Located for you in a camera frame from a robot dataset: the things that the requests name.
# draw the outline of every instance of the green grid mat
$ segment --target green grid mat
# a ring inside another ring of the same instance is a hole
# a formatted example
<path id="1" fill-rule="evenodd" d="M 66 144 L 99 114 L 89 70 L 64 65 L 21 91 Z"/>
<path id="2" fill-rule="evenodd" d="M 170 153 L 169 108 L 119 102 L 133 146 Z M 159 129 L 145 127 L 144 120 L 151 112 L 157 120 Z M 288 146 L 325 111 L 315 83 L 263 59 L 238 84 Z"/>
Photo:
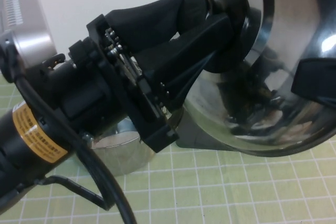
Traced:
<path id="1" fill-rule="evenodd" d="M 0 77 L 0 115 L 22 100 Z M 290 157 L 263 158 L 171 145 L 142 169 L 117 177 L 142 223 L 336 223 L 336 140 Z M 74 159 L 52 174 L 98 193 Z M 2 223 L 122 223 L 59 185 L 33 189 Z"/>

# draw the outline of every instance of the orange label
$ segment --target orange label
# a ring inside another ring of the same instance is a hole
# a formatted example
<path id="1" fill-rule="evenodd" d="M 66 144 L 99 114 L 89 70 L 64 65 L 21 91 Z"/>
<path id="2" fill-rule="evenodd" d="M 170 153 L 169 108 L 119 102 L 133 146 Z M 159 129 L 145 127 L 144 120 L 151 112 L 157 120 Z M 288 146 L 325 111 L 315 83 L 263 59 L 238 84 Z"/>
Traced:
<path id="1" fill-rule="evenodd" d="M 25 101 L 14 106 L 13 121 L 27 146 L 45 161 L 55 163 L 68 153 L 44 133 Z"/>

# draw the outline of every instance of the metal vent grille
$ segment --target metal vent grille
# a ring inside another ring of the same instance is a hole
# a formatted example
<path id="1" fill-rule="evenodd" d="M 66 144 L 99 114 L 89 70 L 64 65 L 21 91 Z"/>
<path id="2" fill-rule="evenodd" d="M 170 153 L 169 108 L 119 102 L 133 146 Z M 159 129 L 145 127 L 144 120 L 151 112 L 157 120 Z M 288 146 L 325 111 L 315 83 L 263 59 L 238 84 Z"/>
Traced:
<path id="1" fill-rule="evenodd" d="M 8 26 L 17 26 L 23 23 L 19 0 L 4 0 Z"/>

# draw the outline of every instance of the wire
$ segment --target wire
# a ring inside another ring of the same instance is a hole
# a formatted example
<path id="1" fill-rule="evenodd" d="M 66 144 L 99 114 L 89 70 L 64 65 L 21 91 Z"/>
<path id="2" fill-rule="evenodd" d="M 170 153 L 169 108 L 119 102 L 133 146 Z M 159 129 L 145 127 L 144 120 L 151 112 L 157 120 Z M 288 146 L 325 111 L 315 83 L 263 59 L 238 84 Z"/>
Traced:
<path id="1" fill-rule="evenodd" d="M 110 209 L 115 201 L 124 223 L 136 224 L 137 221 L 135 220 L 134 213 L 125 195 L 105 164 L 73 129 L 57 117 L 51 107 L 26 80 L 22 64 L 15 53 L 15 47 L 9 46 L 7 52 L 10 72 L 19 92 L 27 104 L 42 115 L 48 124 L 57 130 L 59 136 L 74 148 L 79 160 L 84 164 L 102 194 L 104 209 Z"/>
<path id="2" fill-rule="evenodd" d="M 100 197 L 99 195 L 97 195 L 97 194 L 91 192 L 90 190 L 82 187 L 81 185 L 78 185 L 77 183 L 73 182 L 69 178 L 66 178 L 66 177 L 63 177 L 63 176 L 52 175 L 48 178 L 36 181 L 36 184 L 37 185 L 42 185 L 42 186 L 51 185 L 51 184 L 62 185 L 64 187 L 66 187 L 67 189 L 69 189 L 70 191 L 72 191 L 73 193 L 75 193 L 75 194 L 83 197 L 84 199 L 87 199 L 88 201 L 96 204 L 100 208 L 102 208 L 106 211 L 109 210 L 109 209 L 106 209 L 106 203 L 105 203 L 105 201 L 102 197 Z"/>

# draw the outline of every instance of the metal bowl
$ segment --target metal bowl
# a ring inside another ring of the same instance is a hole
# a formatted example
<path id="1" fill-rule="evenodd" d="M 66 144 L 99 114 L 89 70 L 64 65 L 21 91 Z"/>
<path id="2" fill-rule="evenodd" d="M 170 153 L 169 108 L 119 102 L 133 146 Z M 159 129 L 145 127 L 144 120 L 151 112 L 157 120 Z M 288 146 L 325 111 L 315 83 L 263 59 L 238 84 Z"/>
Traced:
<path id="1" fill-rule="evenodd" d="M 281 156 L 336 133 L 336 113 L 291 92 L 301 59 L 335 57 L 336 0 L 248 0 L 257 28 L 234 69 L 203 71 L 185 102 L 194 122 L 234 150 Z"/>
<path id="2" fill-rule="evenodd" d="M 177 128 L 183 109 L 173 114 L 165 111 L 165 115 L 169 123 Z M 90 143 L 90 147 L 114 176 L 126 175 L 144 167 L 155 155 L 155 152 L 141 141 L 129 118 L 111 127 Z"/>

